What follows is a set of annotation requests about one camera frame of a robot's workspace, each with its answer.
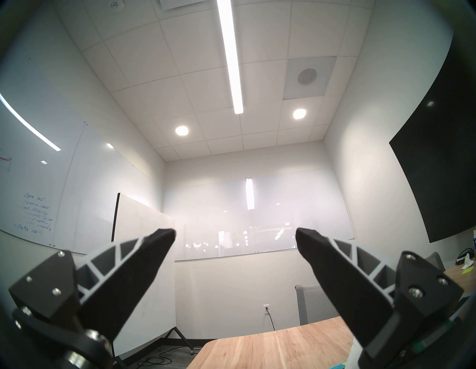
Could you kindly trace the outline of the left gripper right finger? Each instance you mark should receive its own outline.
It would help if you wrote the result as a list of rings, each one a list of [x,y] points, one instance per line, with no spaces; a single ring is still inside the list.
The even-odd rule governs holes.
[[[297,249],[359,344],[356,368],[448,368],[464,290],[412,251],[396,269],[354,243],[296,229]]]

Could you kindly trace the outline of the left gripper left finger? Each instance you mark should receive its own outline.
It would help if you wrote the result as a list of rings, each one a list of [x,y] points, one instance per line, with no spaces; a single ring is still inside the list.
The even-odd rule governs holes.
[[[117,337],[176,238],[174,229],[100,247],[75,263],[70,251],[51,255],[10,288],[12,317],[45,337],[94,330]]]

